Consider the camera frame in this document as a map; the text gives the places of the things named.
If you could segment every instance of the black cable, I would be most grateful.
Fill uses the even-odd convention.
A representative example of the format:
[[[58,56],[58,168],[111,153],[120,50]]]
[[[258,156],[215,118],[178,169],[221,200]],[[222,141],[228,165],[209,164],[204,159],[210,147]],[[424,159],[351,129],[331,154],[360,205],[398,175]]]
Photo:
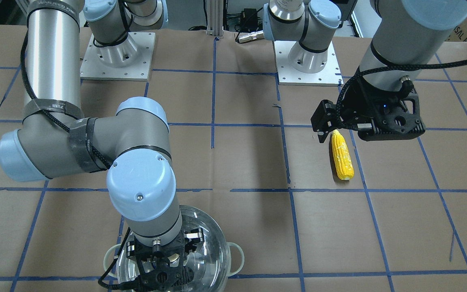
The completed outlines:
[[[417,71],[417,70],[433,70],[433,69],[446,69],[446,68],[454,68],[454,67],[461,67],[461,66],[466,66],[467,65],[467,59],[462,60],[462,61],[456,61],[456,62],[450,62],[450,63],[444,63],[444,64],[416,64],[416,65],[398,65],[394,64],[391,66],[387,67],[381,67],[381,68],[374,68],[374,69],[369,69],[365,70],[363,72],[359,72],[357,74],[354,74],[344,85],[343,88],[340,90],[340,94],[338,95],[338,99],[336,100],[336,126],[338,128],[345,128],[345,129],[351,129],[352,130],[352,125],[347,125],[341,120],[341,102],[343,101],[343,98],[345,96],[345,92],[349,88],[349,85],[353,83],[356,79],[361,78],[362,76],[368,75],[368,74],[374,74],[374,73],[379,73],[379,72],[386,72],[386,71]]]
[[[129,233],[131,232],[131,228],[127,228],[127,231],[126,231],[126,234],[124,235],[124,239],[122,239],[122,244],[120,244],[120,248],[118,249],[118,255],[120,256],[120,254],[122,253],[122,251],[124,250],[124,246],[127,242],[127,238],[129,237]],[[116,262],[118,260],[118,257],[116,257],[113,262],[111,263],[111,265],[109,266],[109,268],[107,268],[106,272],[104,272],[104,274],[99,278],[98,280],[98,284],[100,286],[102,286],[103,288],[105,289],[111,289],[111,290],[120,290],[120,284],[114,284],[114,285],[109,285],[107,283],[104,283],[104,279],[107,277],[107,275],[109,275],[109,273],[111,272],[111,270],[113,269],[113,267],[115,266]]]
[[[259,13],[259,11],[263,10],[264,7],[261,7],[259,8],[257,11],[255,11],[254,13],[252,13],[249,17],[247,17],[245,20],[244,20],[244,23],[241,25],[241,28],[239,28],[239,31],[237,32],[237,35],[235,36],[235,41],[238,43],[239,42],[239,35],[241,34],[241,31],[243,28],[246,27],[246,23],[252,18],[254,17],[255,15],[257,15],[257,13]]]
[[[203,0],[204,22],[208,26],[208,14],[206,13],[206,0]]]
[[[26,47],[28,46],[28,31],[26,31],[26,35],[24,36],[24,41],[23,45],[21,47],[21,55],[20,55],[20,61],[21,61],[21,75],[23,78],[23,84],[24,84],[24,89],[26,89],[26,92],[30,96],[31,99],[37,99],[37,95],[35,95],[35,92],[32,88],[32,85],[30,85],[30,80],[28,79],[28,73],[26,72],[26,65],[25,65],[25,60],[24,60],[24,55],[26,52]],[[42,109],[41,113],[46,115],[47,118],[49,118],[54,124],[59,126],[61,129],[66,131],[66,133],[70,132],[70,128],[63,124],[60,120],[55,118],[49,111]],[[91,152],[104,164],[104,166],[109,169],[111,168],[111,164],[107,162],[107,159],[100,153],[95,146],[91,146]]]

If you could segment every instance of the metal cylinder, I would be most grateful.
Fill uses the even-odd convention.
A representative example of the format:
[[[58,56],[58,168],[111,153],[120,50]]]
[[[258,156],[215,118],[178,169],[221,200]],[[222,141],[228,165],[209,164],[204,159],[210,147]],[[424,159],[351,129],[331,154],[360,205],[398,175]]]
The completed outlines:
[[[30,15],[26,69],[38,98],[80,107],[78,32],[76,21],[61,11],[39,9]],[[29,101],[25,94],[24,104]]]
[[[304,73],[318,73],[326,67],[328,61],[327,50],[313,53],[305,50],[297,41],[287,56],[289,62],[296,70]]]
[[[161,245],[168,244],[181,230],[182,218],[178,197],[175,196],[170,207],[154,220],[145,222],[129,220],[128,218],[125,220],[141,243],[152,246],[152,241],[158,239],[161,241]]]
[[[130,16],[125,13],[124,17],[129,24],[131,22]],[[124,21],[122,20],[122,14],[120,13],[118,3],[106,16],[96,21],[88,21],[88,23],[94,38],[100,44],[109,44],[126,37],[124,32],[127,31],[127,29],[124,27]]]
[[[451,30],[467,16],[467,2],[461,0],[371,1],[382,17],[371,46],[363,57],[360,71],[391,64],[426,64],[443,44]],[[363,76],[376,88],[398,91],[400,78],[414,79],[420,71],[388,71]]]

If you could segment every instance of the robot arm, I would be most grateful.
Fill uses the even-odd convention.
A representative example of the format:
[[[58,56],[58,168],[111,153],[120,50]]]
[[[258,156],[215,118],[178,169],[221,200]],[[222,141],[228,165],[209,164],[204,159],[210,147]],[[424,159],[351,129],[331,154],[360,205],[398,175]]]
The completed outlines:
[[[365,141],[422,135],[426,128],[412,80],[420,69],[467,64],[466,60],[425,65],[467,17],[466,1],[387,0],[371,1],[371,5],[382,22],[358,70],[344,85],[337,104],[323,100],[311,118],[321,143],[336,128],[358,131]]]

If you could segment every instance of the yellow corn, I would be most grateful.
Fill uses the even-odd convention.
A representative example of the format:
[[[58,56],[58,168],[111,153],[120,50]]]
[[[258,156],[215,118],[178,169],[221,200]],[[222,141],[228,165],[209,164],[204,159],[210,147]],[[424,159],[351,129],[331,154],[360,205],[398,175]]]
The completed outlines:
[[[354,177],[351,155],[345,143],[343,135],[338,130],[332,132],[332,157],[336,166],[336,174],[341,180],[349,180]]]

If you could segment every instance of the white mounting plate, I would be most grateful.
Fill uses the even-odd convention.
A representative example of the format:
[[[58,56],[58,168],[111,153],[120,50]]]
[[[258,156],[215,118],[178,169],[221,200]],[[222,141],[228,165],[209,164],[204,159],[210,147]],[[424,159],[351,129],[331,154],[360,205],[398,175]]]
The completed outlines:
[[[330,43],[328,48],[328,61],[324,70],[318,73],[304,73],[296,70],[287,56],[296,41],[274,41],[275,61],[278,69],[278,82],[282,85],[315,85],[338,86],[343,84],[340,66],[334,52],[334,46]]]
[[[88,80],[148,81],[156,34],[154,32],[134,32],[129,33],[129,37],[132,37],[137,43],[141,55],[130,66],[115,68],[100,61],[97,48],[93,46],[93,35],[91,35],[82,66],[80,66],[80,78]]]

